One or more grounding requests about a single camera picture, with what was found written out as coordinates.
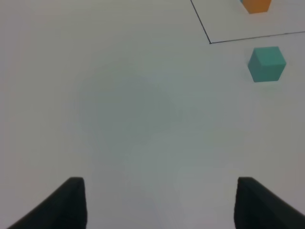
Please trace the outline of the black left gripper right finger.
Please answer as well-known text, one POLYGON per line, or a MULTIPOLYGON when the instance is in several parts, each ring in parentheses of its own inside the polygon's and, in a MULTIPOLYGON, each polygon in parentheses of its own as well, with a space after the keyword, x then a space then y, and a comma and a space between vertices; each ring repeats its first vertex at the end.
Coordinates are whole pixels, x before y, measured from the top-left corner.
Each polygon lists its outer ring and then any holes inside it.
POLYGON ((303 229, 305 216, 252 177, 239 177, 234 205, 236 229, 303 229))

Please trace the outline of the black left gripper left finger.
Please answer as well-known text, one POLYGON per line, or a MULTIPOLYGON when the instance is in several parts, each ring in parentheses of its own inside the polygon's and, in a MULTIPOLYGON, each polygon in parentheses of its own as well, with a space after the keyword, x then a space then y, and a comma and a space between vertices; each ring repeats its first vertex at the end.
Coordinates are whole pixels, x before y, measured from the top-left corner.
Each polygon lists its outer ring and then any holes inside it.
POLYGON ((88 223, 85 182, 68 178, 10 229, 85 229, 88 223))

